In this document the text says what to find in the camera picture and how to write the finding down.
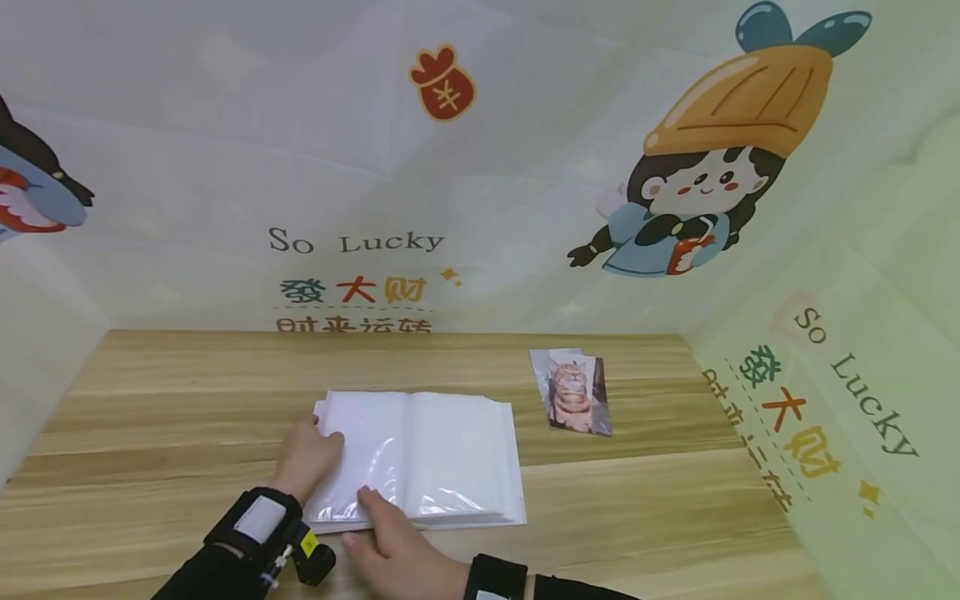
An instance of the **wrist strap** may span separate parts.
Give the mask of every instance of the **wrist strap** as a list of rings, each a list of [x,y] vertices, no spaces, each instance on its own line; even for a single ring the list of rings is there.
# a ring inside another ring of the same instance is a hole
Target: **wrist strap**
[[[302,516],[303,508],[292,495],[254,488],[243,492],[206,535],[204,544],[234,547],[243,553],[245,561],[265,568],[283,551]]]
[[[525,564],[478,554],[470,566],[464,600],[523,600],[526,587]]]

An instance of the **wristband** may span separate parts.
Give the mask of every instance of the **wristband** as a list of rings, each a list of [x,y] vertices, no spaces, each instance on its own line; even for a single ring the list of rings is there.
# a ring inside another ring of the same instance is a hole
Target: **wristband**
[[[523,600],[527,567],[478,554],[470,566],[464,600]]]
[[[204,544],[225,544],[243,553],[243,560],[266,568],[286,546],[300,524],[303,508],[292,495],[271,488],[243,492],[204,538]]]

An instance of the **wooden tabletop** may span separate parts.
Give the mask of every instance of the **wooden tabletop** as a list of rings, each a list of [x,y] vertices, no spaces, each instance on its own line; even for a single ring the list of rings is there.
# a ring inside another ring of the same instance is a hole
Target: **wooden tabletop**
[[[609,439],[551,431],[528,348],[605,359]],[[0,498],[0,598],[150,598],[327,388],[512,402],[529,524],[432,532],[644,599],[829,598],[677,337],[114,331]],[[342,556],[336,538],[324,539]],[[365,598],[346,559],[320,588]]]

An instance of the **person's right hand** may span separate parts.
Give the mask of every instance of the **person's right hand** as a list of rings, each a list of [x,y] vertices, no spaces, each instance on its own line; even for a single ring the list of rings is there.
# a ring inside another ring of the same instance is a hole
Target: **person's right hand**
[[[462,600],[470,567],[445,556],[410,519],[378,492],[357,493],[373,523],[374,538],[344,534],[344,549],[364,579],[385,600]]]

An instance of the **cat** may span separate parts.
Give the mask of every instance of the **cat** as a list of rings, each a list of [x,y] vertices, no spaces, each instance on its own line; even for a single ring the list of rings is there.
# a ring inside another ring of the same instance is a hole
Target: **cat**
[[[593,401],[585,364],[550,360],[550,422],[557,427],[591,433]]]

